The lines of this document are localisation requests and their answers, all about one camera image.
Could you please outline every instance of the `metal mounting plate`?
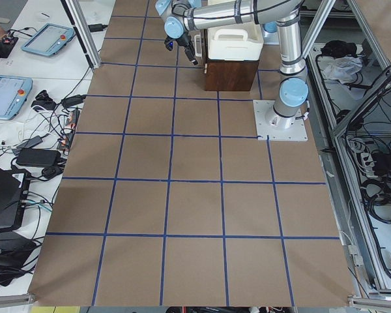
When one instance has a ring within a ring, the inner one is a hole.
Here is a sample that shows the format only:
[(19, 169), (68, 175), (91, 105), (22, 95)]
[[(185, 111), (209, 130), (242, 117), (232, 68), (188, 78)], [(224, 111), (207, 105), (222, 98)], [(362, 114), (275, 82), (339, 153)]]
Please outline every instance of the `metal mounting plate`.
[[(274, 102), (273, 100), (253, 101), (258, 140), (267, 140), (269, 136), (271, 141), (306, 142), (308, 137), (303, 119), (296, 119), (294, 124), (286, 130), (275, 129), (265, 121), (265, 113), (274, 105)], [(300, 117), (301, 115), (301, 111), (298, 110), (296, 116)]]

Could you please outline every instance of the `brown cardboard floor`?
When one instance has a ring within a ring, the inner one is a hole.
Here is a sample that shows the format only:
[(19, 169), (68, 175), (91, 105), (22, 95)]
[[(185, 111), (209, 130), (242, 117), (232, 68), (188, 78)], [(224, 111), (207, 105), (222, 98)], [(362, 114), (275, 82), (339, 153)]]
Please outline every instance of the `brown cardboard floor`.
[(115, 5), (30, 292), (51, 306), (346, 305), (309, 125), (306, 143), (255, 138), (278, 47), (250, 93), (204, 91), (153, 6)]

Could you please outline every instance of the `power adapter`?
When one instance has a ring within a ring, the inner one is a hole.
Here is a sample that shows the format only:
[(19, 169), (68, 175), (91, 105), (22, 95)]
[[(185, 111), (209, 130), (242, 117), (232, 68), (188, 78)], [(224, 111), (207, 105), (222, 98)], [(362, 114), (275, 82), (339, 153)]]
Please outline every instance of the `power adapter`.
[(91, 24), (89, 25), (89, 29), (91, 33), (95, 33), (97, 31), (103, 31), (107, 28), (107, 25), (104, 24)]
[(72, 97), (68, 97), (61, 100), (61, 105), (64, 108), (71, 108), (72, 106), (76, 106), (77, 104), (81, 104), (84, 102), (86, 95), (75, 95)]

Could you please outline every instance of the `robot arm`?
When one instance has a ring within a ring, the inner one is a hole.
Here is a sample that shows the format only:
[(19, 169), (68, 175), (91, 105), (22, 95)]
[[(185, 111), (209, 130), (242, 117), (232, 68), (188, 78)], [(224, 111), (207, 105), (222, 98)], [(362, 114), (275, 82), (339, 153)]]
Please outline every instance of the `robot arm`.
[(196, 64), (189, 31), (254, 22), (277, 21), (281, 48), (281, 72), (294, 75), (306, 64), (302, 59), (298, 8), (302, 0), (236, 0), (202, 7), (201, 0), (158, 0), (156, 9), (165, 22), (166, 46), (173, 41), (184, 46), (189, 60)]
[(183, 46), (187, 57), (197, 64), (189, 31), (211, 27), (254, 22), (277, 22), (282, 63), (280, 94), (273, 108), (266, 114), (267, 121), (278, 129), (289, 128), (295, 120), (298, 107), (304, 103), (308, 88), (305, 84), (306, 62), (298, 26), (298, 10), (302, 0), (236, 0), (216, 5), (201, 6), (201, 0), (158, 0), (156, 9), (165, 23), (166, 47), (173, 41)]

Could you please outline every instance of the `grid square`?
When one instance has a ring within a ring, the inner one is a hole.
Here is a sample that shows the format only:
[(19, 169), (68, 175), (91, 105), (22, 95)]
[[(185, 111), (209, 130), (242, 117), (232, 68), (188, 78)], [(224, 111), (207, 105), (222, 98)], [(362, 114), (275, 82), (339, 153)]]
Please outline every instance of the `grid square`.
[(219, 180), (219, 144), (217, 138), (175, 137), (172, 178)]
[(167, 179), (170, 153), (170, 137), (126, 136), (119, 177)]
[(178, 68), (177, 97), (217, 98), (217, 91), (205, 91), (205, 77), (202, 68)]
[(291, 306), (281, 240), (226, 239), (226, 253), (232, 306)]
[(168, 234), (223, 234), (220, 184), (171, 183)]
[(285, 247), (296, 306), (347, 306), (355, 292), (340, 240), (287, 240)]
[(141, 38), (145, 18), (112, 16), (106, 31), (106, 38)]
[(103, 62), (136, 64), (139, 41), (134, 39), (105, 39), (100, 56)]
[(130, 96), (135, 67), (102, 64), (94, 71), (88, 95)]
[(122, 136), (76, 134), (64, 176), (113, 178), (121, 140)]
[(90, 306), (102, 242), (95, 236), (47, 235), (29, 286), (38, 304)]
[(225, 306), (224, 286), (222, 239), (168, 238), (163, 305)]
[(123, 132), (129, 98), (88, 97), (77, 126), (79, 132)]
[(152, 16), (152, 17), (160, 18), (160, 17), (159, 17), (158, 11), (155, 9), (156, 1), (157, 1), (157, 0), (149, 0), (149, 7), (148, 7), (147, 16)]
[(277, 193), (284, 235), (339, 235), (327, 186), (278, 185)]
[(147, 2), (116, 1), (111, 15), (145, 16)]
[(275, 100), (280, 92), (281, 75), (279, 72), (259, 71), (263, 100)]
[(172, 111), (172, 99), (133, 98), (126, 131), (133, 134), (171, 134)]
[(177, 100), (174, 133), (218, 135), (218, 110), (215, 100)]
[(256, 136), (252, 101), (220, 101), (223, 136)]
[(107, 238), (96, 305), (159, 305), (161, 264), (162, 238)]
[(306, 142), (270, 142), (270, 150), (276, 181), (325, 182), (313, 137)]
[(258, 74), (255, 75), (255, 79), (252, 82), (250, 91), (219, 91), (220, 99), (260, 99), (261, 93), (259, 92)]
[(138, 67), (133, 95), (174, 97), (175, 68)]
[(177, 63), (177, 51), (167, 51), (159, 40), (143, 40), (139, 54), (140, 65), (164, 65), (174, 67)]
[(110, 233), (164, 233), (167, 184), (117, 181)]
[(47, 231), (104, 233), (112, 190), (113, 181), (63, 179)]
[(222, 138), (223, 178), (226, 181), (271, 181), (265, 142)]
[(144, 39), (162, 39), (159, 44), (164, 46), (164, 40), (167, 37), (164, 31), (164, 22), (161, 18), (147, 18), (145, 22), (145, 29), (143, 31)]
[(227, 235), (279, 236), (272, 185), (224, 184)]
[(281, 65), (280, 46), (264, 45), (259, 56), (260, 70), (279, 70)]

